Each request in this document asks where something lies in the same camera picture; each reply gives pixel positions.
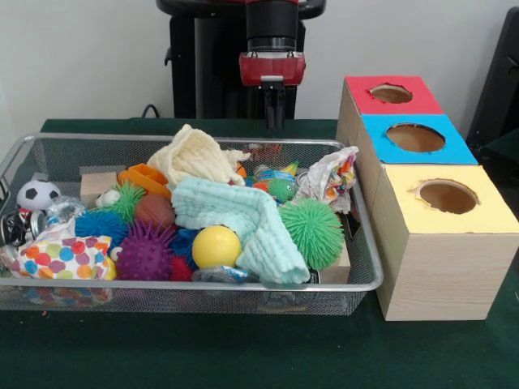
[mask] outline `purple spiky ball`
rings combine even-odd
[[[121,244],[115,263],[119,280],[167,281],[171,277],[171,249],[174,231],[154,229],[136,220]]]

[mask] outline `blue box top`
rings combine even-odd
[[[363,115],[362,119],[377,156],[386,164],[478,164],[446,115]]]

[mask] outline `round hole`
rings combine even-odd
[[[445,138],[432,128],[420,124],[398,124],[386,135],[408,152],[437,152],[445,146]]]
[[[425,183],[419,195],[431,207],[458,215],[471,211],[478,204],[478,197],[472,190],[458,182],[446,180]]]
[[[389,104],[409,103],[413,100],[413,94],[404,87],[384,83],[370,90],[370,94],[378,101]]]

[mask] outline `light blue washcloth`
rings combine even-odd
[[[237,265],[262,282],[301,284],[310,278],[276,202],[262,190],[186,177],[173,191],[172,203],[181,227],[221,224],[235,231],[243,248]]]

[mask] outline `white wall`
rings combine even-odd
[[[335,118],[344,75],[422,76],[466,135],[514,0],[328,0],[307,22],[299,118]]]
[[[169,18],[154,1],[0,3],[0,115],[17,135],[46,118],[139,116],[147,103],[173,114]]]
[[[0,0],[0,134],[46,118],[173,112],[169,17],[152,0]],[[466,132],[513,0],[329,0],[307,21],[298,118],[336,118],[346,74],[421,75]],[[5,151],[0,143],[0,153]]]

